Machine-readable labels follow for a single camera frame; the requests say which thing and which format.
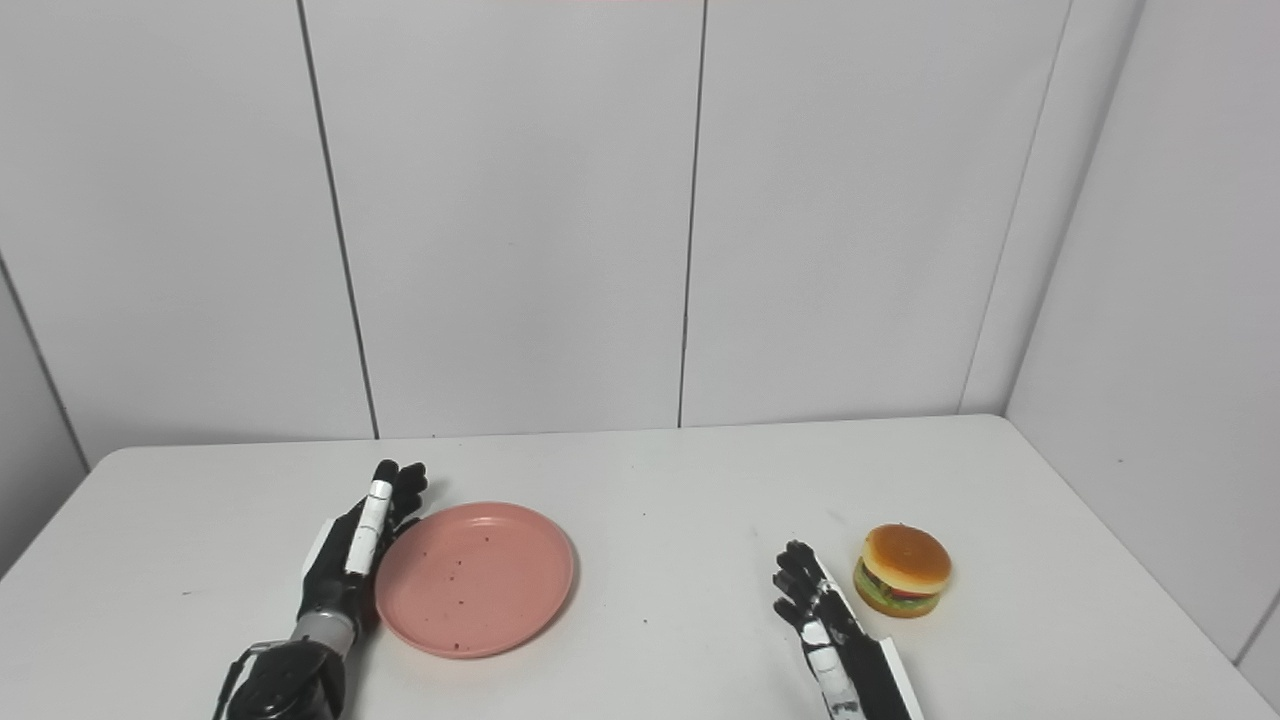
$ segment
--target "black robotic glove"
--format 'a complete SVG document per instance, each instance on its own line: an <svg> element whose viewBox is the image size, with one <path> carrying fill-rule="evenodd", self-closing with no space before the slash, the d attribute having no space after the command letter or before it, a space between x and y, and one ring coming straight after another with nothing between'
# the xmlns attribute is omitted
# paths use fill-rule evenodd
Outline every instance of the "black robotic glove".
<svg viewBox="0 0 1280 720"><path fill-rule="evenodd" d="M813 548L791 541L777 561L773 584L786 597L773 610L800 635L831 717L922 720L893 642L874 641L863 630Z"/></svg>
<svg viewBox="0 0 1280 720"><path fill-rule="evenodd" d="M288 641L256 643L232 664L214 720L335 720L346 703L343 659L376 620L374 573L387 548L416 523L426 466L383 460L369 495L333 520L302 580ZM248 678L232 697L246 662Z"/></svg>
<svg viewBox="0 0 1280 720"><path fill-rule="evenodd" d="M421 493L426 489L426 466L415 462L399 468L394 460L383 460L374 470L372 479L390 483L392 489L390 505L383 520L370 571L366 574L347 571L352 539L360 527L365 503L369 501L369 497L365 497L335 519L329 528L329 536L302 579L298 618L307 612L338 611L357 623L357 633L376 619L372 577L392 542L419 520L408 516L422 507Z"/></svg>

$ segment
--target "table surface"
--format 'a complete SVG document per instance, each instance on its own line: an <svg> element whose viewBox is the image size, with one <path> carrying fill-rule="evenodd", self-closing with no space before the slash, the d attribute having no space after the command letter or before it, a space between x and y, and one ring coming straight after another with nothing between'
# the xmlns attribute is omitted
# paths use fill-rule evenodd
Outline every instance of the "table surface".
<svg viewBox="0 0 1280 720"><path fill-rule="evenodd" d="M891 634L929 720L1275 719L1005 420L920 418L548 436L131 448L106 457L0 582L0 707L27 720L207 717L228 662L288 634L319 524L381 457L431 510L534 507L576 546L561 618L471 661L378 630L344 717L824 717L773 556L801 538L849 588L902 521L955 575Z"/></svg>

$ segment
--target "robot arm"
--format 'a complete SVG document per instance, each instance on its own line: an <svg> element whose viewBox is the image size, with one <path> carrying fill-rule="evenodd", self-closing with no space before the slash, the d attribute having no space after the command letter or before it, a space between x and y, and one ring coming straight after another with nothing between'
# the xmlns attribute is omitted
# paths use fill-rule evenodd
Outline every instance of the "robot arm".
<svg viewBox="0 0 1280 720"><path fill-rule="evenodd" d="M369 495L333 521L302 580L288 641L257 643L232 664L214 720L337 720L346 701L343 659L375 621L372 573L422 506L426 468L383 460ZM236 682L252 659L248 678Z"/></svg>
<svg viewBox="0 0 1280 720"><path fill-rule="evenodd" d="M777 561L773 584L785 597L773 610L800 635L832 720L923 720L893 641L863 630L813 548L791 541Z"/></svg>

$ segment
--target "bottom bun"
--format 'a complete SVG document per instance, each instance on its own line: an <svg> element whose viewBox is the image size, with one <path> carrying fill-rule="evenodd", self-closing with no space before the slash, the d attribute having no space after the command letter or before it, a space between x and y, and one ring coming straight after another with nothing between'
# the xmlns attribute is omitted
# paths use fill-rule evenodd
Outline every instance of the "bottom bun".
<svg viewBox="0 0 1280 720"><path fill-rule="evenodd" d="M854 589L858 591L858 596L861 597L863 602L869 605L872 610L881 612L883 615L888 615L890 618L919 618L922 615L928 615L929 612L933 612L934 607L938 606L938 598L942 597L936 594L931 597L928 601L916 605L915 607L902 609L902 607L893 607L892 605L886 605L879 598L872 596L861 587L859 587L858 583L854 583Z"/></svg>

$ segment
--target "burger patty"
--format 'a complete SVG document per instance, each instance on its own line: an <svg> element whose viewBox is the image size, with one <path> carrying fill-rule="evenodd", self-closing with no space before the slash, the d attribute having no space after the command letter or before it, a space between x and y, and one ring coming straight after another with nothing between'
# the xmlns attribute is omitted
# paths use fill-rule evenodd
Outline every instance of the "burger patty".
<svg viewBox="0 0 1280 720"><path fill-rule="evenodd" d="M938 597L937 594L902 594L884 580L877 578L874 573L867 569L867 565L861 560L858 560L858 568L854 569L854 583L877 600L895 607L919 607L934 602Z"/></svg>

